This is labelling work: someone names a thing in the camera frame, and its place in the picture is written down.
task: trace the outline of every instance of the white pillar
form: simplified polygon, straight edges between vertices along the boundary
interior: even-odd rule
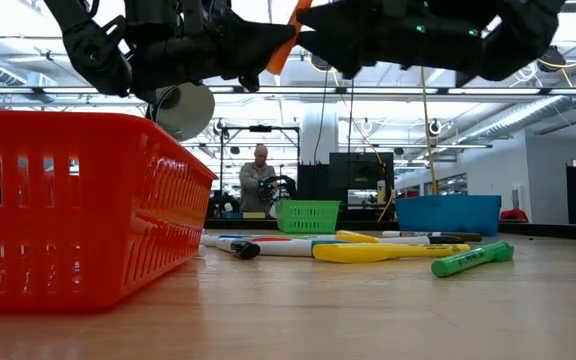
[[[305,104],[301,121],[301,161],[304,165],[329,164],[331,152],[338,152],[339,131],[336,103]]]

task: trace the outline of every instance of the gray shirt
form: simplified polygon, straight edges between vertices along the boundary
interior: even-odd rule
[[[261,202],[257,186],[259,180],[266,180],[271,176],[275,176],[275,168],[272,166],[257,167],[255,163],[246,163],[241,167],[239,182],[242,212],[268,212],[268,204]]]

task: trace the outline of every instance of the red plastic basket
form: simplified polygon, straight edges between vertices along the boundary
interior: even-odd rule
[[[145,119],[0,111],[0,310],[105,308],[179,266],[214,179]]]

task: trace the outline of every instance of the wooden table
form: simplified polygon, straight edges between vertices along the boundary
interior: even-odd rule
[[[0,359],[576,360],[576,241],[515,261],[240,261],[208,249],[107,314],[0,316]]]

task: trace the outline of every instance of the person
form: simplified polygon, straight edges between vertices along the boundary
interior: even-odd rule
[[[258,144],[255,148],[255,161],[246,163],[239,172],[241,183],[241,211],[268,213],[269,204],[263,203],[259,196],[259,181],[275,176],[275,169],[266,164],[268,148]]]

